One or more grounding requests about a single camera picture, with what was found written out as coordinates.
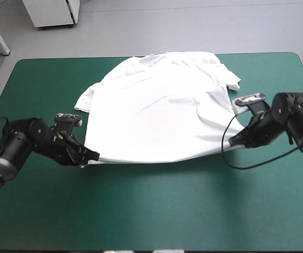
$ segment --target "white t-shirt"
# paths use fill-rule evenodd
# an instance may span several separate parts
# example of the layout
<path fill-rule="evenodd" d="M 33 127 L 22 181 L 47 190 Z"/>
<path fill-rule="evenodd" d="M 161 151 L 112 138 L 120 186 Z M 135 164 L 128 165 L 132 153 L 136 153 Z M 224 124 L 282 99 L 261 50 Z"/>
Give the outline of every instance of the white t-shirt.
<path fill-rule="evenodd" d="M 85 146 L 100 153 L 90 163 L 176 162 L 220 152 L 234 116 L 227 87 L 238 90 L 239 81 L 213 53 L 125 60 L 75 105 L 90 113 Z M 234 120 L 225 148 L 242 129 Z"/>

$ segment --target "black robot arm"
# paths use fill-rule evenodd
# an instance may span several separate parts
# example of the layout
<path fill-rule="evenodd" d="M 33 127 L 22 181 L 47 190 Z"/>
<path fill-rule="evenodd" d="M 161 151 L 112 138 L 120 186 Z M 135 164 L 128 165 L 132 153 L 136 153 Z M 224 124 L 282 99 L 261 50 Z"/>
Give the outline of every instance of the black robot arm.
<path fill-rule="evenodd" d="M 73 127 L 82 123 L 80 115 L 59 113 L 54 121 L 49 128 L 43 119 L 6 119 L 0 139 L 0 187 L 16 177 L 32 151 L 64 166 L 84 166 L 99 159 L 99 153 L 79 144 L 72 134 Z"/>
<path fill-rule="evenodd" d="M 256 148 L 268 145 L 286 132 L 290 144 L 294 140 L 303 153 L 303 92 L 277 93 L 271 107 L 258 106 L 259 103 L 262 101 L 258 101 L 256 106 L 256 102 L 244 105 L 250 107 L 253 117 L 248 126 L 229 139 L 230 145 Z"/>

